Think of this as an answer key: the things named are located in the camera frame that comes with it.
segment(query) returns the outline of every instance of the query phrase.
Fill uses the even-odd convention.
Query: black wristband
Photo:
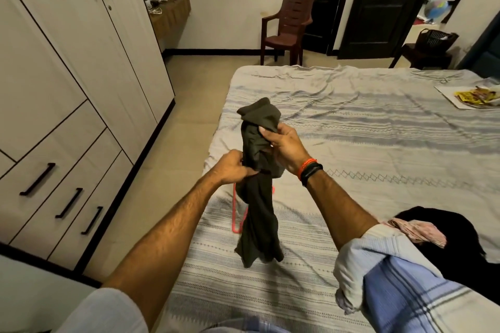
[[[308,164],[301,174],[301,182],[304,187],[307,187],[309,178],[318,170],[323,170],[323,166],[318,162]]]

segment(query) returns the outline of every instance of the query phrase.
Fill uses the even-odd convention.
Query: bedsheet
[[[360,205],[381,219],[416,205],[452,210],[500,261],[500,119],[459,110],[434,89],[469,85],[466,70],[246,66],[233,76],[204,171],[241,149],[236,110],[267,96],[309,153]],[[307,190],[285,172],[273,182],[284,252],[280,263],[245,269],[231,230],[232,185],[210,199],[159,331],[198,331],[242,315],[290,331],[372,331],[360,312],[335,303],[338,254]],[[245,205],[239,201],[238,216]]]

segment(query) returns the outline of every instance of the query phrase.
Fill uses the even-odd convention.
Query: brown plastic chair
[[[279,12],[262,19],[262,37],[260,39],[260,64],[264,65],[266,46],[274,49],[290,50],[290,65],[297,64],[297,56],[302,65],[302,37],[305,27],[313,22],[311,10],[314,0],[283,0]],[[279,19],[278,35],[267,37],[267,22]]]

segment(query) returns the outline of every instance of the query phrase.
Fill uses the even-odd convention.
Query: bracelet
[[[308,166],[308,164],[312,163],[312,162],[317,162],[317,160],[315,160],[314,158],[309,158],[307,161],[305,161],[301,168],[298,169],[298,172],[297,172],[297,178],[298,180],[301,180],[301,174],[302,172],[304,171],[304,169]]]
[[[318,170],[323,170],[323,166],[318,162],[312,162],[305,167],[301,174],[301,182],[304,187],[307,187],[309,178],[312,177]]]

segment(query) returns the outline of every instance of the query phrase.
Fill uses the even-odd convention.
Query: white wardrobe
[[[143,0],[0,0],[0,242],[74,269],[172,102]]]

